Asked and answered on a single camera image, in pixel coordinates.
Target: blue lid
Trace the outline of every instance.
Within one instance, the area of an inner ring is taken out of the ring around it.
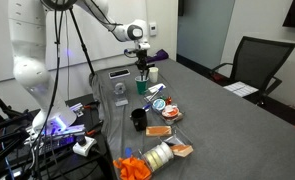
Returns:
[[[153,102],[153,108],[162,111],[166,106],[166,102],[163,99],[156,99]]]

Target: black cup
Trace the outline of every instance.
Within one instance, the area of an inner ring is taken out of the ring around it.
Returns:
[[[144,109],[135,109],[133,112],[131,112],[130,119],[133,121],[136,131],[143,131],[146,129],[147,115]]]

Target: table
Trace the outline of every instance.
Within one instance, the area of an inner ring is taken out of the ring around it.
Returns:
[[[180,109],[184,119],[176,125],[193,142],[194,152],[176,158],[154,179],[295,179],[295,127],[225,90],[221,86],[168,59],[156,63],[158,82]],[[116,107],[108,72],[129,69],[126,76],[129,104]],[[124,157],[125,147],[139,148],[148,141],[136,132],[129,115],[145,102],[136,92],[134,65],[97,72],[99,94],[113,159]],[[148,125],[165,125],[151,111]]]

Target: cable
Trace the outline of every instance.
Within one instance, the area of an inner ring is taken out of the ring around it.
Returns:
[[[6,134],[6,128],[3,129],[3,135],[5,135],[5,134]],[[5,150],[4,142],[1,142],[1,146],[2,146],[3,150]],[[10,174],[11,179],[15,179],[14,175],[13,175],[13,171],[11,170],[11,167],[10,167],[10,164],[8,162],[7,157],[5,157],[5,162],[6,162],[8,170],[9,170],[9,174]]]
[[[54,157],[55,165],[57,166],[57,165],[58,165],[57,158],[56,158],[56,155],[55,155],[55,151],[54,151],[54,149],[52,148],[52,147],[53,147],[53,137],[52,137],[52,135],[50,135],[50,147],[51,147],[51,153],[53,154],[53,157]],[[64,177],[65,179],[68,180],[68,178],[65,176],[64,173],[61,172],[60,169],[59,169],[59,174],[60,174],[60,176],[62,176],[62,177]]]
[[[46,140],[46,134],[47,134],[47,121],[48,121],[48,118],[49,118],[49,115],[50,115],[50,112],[51,112],[51,109],[53,107],[55,97],[56,97],[58,79],[59,79],[59,66],[60,66],[60,32],[61,32],[61,23],[62,23],[62,13],[61,13],[61,18],[60,18],[59,29],[57,28],[57,10],[55,10],[54,18],[55,18],[54,22],[55,22],[55,34],[56,34],[56,42],[55,42],[55,44],[56,44],[56,52],[57,52],[57,54],[56,54],[56,56],[57,56],[57,69],[56,69],[56,78],[55,78],[55,83],[54,83],[52,99],[51,99],[51,102],[50,102],[50,106],[49,106],[49,110],[48,110],[48,114],[47,114],[45,123],[44,123],[43,128],[42,128],[42,130],[45,128],[45,140]],[[38,178],[42,179],[40,169],[39,169],[39,160],[38,160],[39,145],[40,145],[40,140],[38,141],[37,147],[36,147],[36,160],[35,160],[35,162],[36,162],[36,171],[37,171]],[[47,169],[47,164],[45,163],[45,165],[46,165],[48,178],[50,179],[49,172],[48,172],[48,169]]]
[[[67,40],[67,98],[69,100],[69,36],[68,36],[68,26],[67,26],[67,12],[65,11],[65,16],[66,16],[66,40]]]
[[[107,21],[107,23],[106,22],[104,22],[104,21],[102,21],[102,20],[100,20],[96,15],[95,15],[95,13],[90,9],[90,7],[89,7],[89,5],[85,2],[85,5],[87,6],[87,8],[89,9],[89,11],[91,12],[91,14],[100,22],[100,23],[102,23],[102,24],[105,24],[105,25],[114,25],[115,27],[116,26],[121,26],[121,25],[123,25],[123,24],[118,24],[118,23],[110,23],[109,22],[109,20],[108,20],[108,18],[105,16],[105,14],[101,11],[101,9],[99,8],[99,6],[93,1],[93,0],[91,0],[91,2],[96,6],[96,8],[98,9],[98,11],[104,16],[104,18],[106,19],[106,21]]]
[[[34,148],[31,148],[31,154],[32,154],[32,157],[33,157],[33,161],[32,161],[32,163],[31,163],[31,165],[29,166],[29,168],[28,169],[31,169],[33,166],[34,166],[34,164],[35,164],[35,152],[34,152]]]

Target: black chair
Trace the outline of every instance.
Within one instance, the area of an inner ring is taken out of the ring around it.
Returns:
[[[223,63],[211,69],[210,77],[221,85],[241,81],[257,88],[257,93],[244,98],[255,104],[264,105],[264,98],[281,84],[282,81],[274,75],[294,48],[295,43],[244,36],[236,50],[233,63]],[[216,73],[216,70],[225,65],[232,65],[233,67],[230,77],[224,79]]]

